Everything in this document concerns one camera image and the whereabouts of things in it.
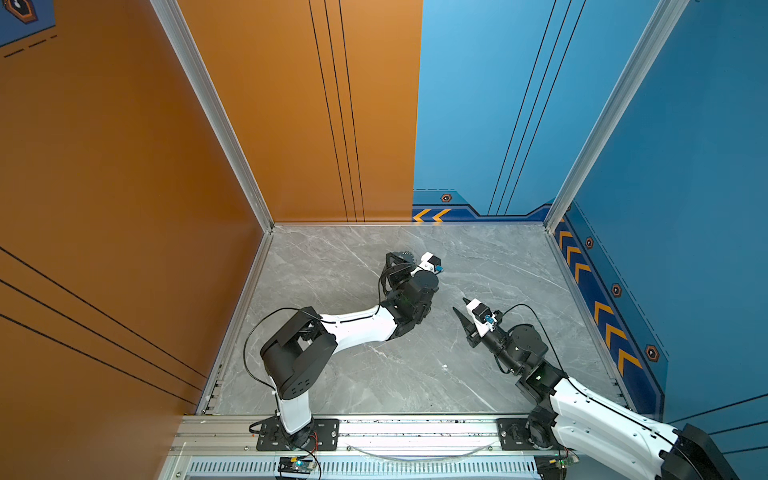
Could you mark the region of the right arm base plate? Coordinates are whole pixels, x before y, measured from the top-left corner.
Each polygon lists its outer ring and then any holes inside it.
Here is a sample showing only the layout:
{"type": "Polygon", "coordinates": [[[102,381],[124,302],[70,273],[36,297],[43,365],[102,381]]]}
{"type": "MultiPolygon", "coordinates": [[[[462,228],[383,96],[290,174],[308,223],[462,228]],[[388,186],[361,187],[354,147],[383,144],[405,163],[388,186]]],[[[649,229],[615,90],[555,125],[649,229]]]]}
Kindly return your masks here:
{"type": "Polygon", "coordinates": [[[498,418],[496,427],[503,451],[554,451],[564,455],[574,452],[555,438],[550,426],[528,418],[498,418]]]}

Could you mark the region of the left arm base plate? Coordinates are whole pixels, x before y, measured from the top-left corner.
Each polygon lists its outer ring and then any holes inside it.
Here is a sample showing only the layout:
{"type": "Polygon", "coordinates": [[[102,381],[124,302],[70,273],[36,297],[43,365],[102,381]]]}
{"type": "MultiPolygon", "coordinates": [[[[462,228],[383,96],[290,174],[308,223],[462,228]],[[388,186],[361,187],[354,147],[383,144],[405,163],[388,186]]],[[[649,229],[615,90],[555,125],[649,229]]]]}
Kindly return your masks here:
{"type": "Polygon", "coordinates": [[[335,451],[339,440],[340,422],[336,418],[313,418],[308,425],[289,434],[277,416],[268,417],[249,426],[257,436],[258,451],[335,451]]]}

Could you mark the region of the left green circuit board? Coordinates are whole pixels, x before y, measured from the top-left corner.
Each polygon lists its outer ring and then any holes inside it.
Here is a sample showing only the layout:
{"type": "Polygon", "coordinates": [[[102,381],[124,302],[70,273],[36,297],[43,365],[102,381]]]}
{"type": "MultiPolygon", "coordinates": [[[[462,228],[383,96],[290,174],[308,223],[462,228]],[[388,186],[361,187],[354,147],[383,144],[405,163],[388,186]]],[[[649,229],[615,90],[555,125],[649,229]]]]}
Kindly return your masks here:
{"type": "Polygon", "coordinates": [[[278,479],[308,479],[315,473],[318,473],[317,462],[309,456],[282,456],[277,463],[278,479]]]}

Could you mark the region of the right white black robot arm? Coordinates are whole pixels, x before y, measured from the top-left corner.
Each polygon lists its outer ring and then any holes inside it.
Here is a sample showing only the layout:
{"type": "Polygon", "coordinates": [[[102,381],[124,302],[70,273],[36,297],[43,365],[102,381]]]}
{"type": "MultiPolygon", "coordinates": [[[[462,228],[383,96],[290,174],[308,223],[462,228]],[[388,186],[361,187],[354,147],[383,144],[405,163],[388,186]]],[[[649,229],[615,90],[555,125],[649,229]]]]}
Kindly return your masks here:
{"type": "Polygon", "coordinates": [[[547,337],[531,324],[510,329],[478,299],[456,309],[467,341],[484,345],[500,370],[534,405],[526,421],[533,445],[588,455],[628,479],[734,479],[737,474],[705,431],[677,429],[592,392],[550,363],[547,337]]]}

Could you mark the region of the green circuit board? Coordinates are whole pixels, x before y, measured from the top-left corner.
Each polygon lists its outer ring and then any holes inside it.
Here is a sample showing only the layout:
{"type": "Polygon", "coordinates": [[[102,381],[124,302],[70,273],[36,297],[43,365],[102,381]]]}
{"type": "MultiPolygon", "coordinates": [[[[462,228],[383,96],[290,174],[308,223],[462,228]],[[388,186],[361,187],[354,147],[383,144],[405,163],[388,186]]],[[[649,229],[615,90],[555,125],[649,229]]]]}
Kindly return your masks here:
{"type": "Polygon", "coordinates": [[[277,463],[278,479],[308,479],[315,473],[318,473],[317,462],[309,456],[282,456],[277,463]]]}
{"type": "Polygon", "coordinates": [[[580,462],[580,458],[566,449],[554,456],[536,456],[535,464],[541,480],[566,480],[568,469],[580,462]]]}

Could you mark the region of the right green circuit board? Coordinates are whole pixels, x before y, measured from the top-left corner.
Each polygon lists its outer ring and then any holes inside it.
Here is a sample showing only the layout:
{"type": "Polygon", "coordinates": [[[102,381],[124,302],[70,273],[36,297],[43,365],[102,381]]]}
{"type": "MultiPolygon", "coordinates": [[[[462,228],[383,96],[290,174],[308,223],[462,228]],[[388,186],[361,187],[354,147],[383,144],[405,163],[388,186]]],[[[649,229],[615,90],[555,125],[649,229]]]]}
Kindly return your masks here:
{"type": "Polygon", "coordinates": [[[541,480],[566,480],[568,469],[580,462],[580,458],[566,449],[554,456],[536,456],[535,464],[541,480]]]}

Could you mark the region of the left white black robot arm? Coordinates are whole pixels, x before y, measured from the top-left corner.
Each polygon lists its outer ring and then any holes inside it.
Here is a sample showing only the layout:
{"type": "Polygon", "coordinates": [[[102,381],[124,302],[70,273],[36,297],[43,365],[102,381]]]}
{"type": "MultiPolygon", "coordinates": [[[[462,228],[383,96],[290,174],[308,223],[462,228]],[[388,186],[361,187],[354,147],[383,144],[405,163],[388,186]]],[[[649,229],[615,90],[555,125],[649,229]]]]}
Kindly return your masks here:
{"type": "Polygon", "coordinates": [[[442,261],[426,252],[389,252],[379,275],[377,305],[348,314],[321,314],[312,307],[292,317],[260,350],[265,371],[276,389],[280,433],[294,448],[314,436],[309,390],[333,355],[411,332],[426,318],[439,289],[442,261]]]}

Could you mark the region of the aluminium front rail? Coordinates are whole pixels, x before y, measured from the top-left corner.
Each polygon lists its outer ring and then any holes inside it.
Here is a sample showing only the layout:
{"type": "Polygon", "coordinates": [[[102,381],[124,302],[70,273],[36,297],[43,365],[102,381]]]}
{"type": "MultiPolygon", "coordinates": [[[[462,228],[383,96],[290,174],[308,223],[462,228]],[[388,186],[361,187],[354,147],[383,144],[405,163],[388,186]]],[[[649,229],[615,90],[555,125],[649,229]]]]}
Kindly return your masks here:
{"type": "MultiPolygon", "coordinates": [[[[335,454],[373,454],[385,457],[458,456],[479,453],[542,455],[520,428],[513,436],[501,434],[500,414],[331,414],[338,426],[321,433],[335,454]]],[[[259,436],[249,430],[265,415],[185,416],[169,448],[174,456],[256,454],[259,436]]]]}

